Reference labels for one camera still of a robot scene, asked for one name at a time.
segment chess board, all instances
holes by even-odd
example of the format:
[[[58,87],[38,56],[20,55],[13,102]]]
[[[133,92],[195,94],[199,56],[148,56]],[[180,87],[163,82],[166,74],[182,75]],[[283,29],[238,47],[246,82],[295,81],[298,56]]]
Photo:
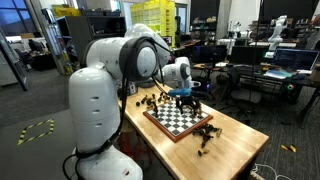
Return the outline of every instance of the chess board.
[[[192,111],[186,106],[183,107],[181,114],[175,101],[158,106],[158,116],[154,110],[145,111],[143,114],[174,142],[213,118],[205,112],[202,112],[200,117],[192,117]]]

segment office chair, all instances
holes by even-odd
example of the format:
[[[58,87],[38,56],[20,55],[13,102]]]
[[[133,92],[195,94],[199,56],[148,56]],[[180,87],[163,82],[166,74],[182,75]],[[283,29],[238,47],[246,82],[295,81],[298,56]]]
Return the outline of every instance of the office chair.
[[[22,61],[25,70],[29,72],[29,70],[32,69],[32,64],[34,62],[34,59],[30,56],[29,53],[23,53],[19,49],[14,49],[14,50],[19,55],[19,58]]]
[[[225,95],[227,98],[227,104],[228,101],[231,100],[234,104],[225,108],[220,109],[228,109],[233,106],[237,106],[240,112],[242,112],[245,117],[247,118],[245,120],[245,123],[247,125],[250,124],[250,116],[249,114],[254,113],[254,104],[258,104],[261,100],[261,94],[255,91],[247,90],[247,89],[242,89],[238,86],[240,82],[240,75],[236,67],[229,68],[227,70],[227,74],[229,76],[228,84],[226,86],[226,91]],[[251,111],[245,111],[244,108],[242,108],[239,103],[249,103],[251,105]]]

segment power strip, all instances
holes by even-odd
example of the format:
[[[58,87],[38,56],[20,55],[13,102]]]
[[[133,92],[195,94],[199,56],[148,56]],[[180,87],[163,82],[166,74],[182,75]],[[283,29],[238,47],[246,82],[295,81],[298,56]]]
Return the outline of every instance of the power strip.
[[[263,177],[261,177],[259,174],[255,173],[253,171],[250,172],[250,175],[257,180],[265,180]]]

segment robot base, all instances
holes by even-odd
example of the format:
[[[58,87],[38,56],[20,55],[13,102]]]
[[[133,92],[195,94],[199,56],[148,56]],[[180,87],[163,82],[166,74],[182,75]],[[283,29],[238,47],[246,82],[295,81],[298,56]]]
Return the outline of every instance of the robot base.
[[[137,180],[143,177],[141,168],[114,146],[98,156],[81,160],[78,171],[85,180]]]

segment white cable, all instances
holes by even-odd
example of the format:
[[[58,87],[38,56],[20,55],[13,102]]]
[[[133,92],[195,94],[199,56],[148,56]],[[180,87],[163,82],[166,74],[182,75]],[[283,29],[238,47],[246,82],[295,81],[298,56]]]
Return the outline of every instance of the white cable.
[[[255,168],[253,170],[251,170],[252,172],[257,172],[259,169],[258,167],[261,166],[261,167],[268,167],[270,168],[273,172],[274,172],[274,175],[276,176],[275,180],[278,180],[279,177],[282,177],[282,178],[285,178],[285,179],[289,179],[291,180],[290,178],[288,178],[287,176],[284,176],[284,175],[278,175],[276,170],[274,170],[271,166],[268,166],[268,165],[264,165],[264,164],[256,164],[255,163]]]

